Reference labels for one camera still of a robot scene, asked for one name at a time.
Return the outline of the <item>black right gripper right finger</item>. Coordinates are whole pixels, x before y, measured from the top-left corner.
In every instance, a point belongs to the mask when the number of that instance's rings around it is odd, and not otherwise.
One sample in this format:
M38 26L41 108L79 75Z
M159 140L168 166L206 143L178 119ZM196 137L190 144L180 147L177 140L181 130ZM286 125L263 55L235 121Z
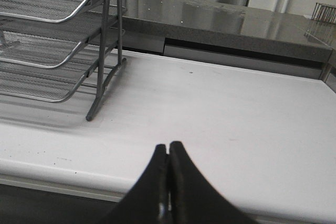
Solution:
M206 180L182 142L170 144L170 169L174 223L256 223Z

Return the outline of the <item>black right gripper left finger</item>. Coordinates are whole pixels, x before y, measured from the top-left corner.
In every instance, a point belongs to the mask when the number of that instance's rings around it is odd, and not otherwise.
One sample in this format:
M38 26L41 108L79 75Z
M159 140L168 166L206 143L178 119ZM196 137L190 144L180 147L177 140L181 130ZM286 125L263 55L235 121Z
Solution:
M166 146L159 144L146 169L100 223L168 223Z

